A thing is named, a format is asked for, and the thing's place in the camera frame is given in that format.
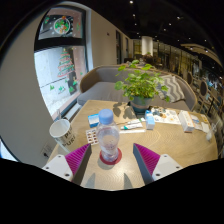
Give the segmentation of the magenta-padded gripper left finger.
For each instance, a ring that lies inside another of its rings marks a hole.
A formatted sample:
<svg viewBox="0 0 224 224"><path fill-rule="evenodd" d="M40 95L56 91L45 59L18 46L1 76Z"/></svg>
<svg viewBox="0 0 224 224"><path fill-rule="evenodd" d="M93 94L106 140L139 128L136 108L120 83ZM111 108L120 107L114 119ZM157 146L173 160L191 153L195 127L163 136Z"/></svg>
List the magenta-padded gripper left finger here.
<svg viewBox="0 0 224 224"><path fill-rule="evenodd" d="M91 145L86 144L66 156L58 154L43 167L43 170L80 185L91 154Z"/></svg>

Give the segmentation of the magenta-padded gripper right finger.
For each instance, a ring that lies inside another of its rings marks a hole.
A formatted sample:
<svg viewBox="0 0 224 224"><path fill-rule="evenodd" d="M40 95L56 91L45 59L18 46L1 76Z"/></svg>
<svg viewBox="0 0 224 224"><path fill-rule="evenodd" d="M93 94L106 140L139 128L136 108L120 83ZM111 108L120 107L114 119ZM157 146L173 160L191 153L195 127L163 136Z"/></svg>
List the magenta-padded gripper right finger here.
<svg viewBox="0 0 224 224"><path fill-rule="evenodd" d="M182 166L168 154L159 155L137 143L133 144L133 154L145 184L152 183L182 169Z"/></svg>

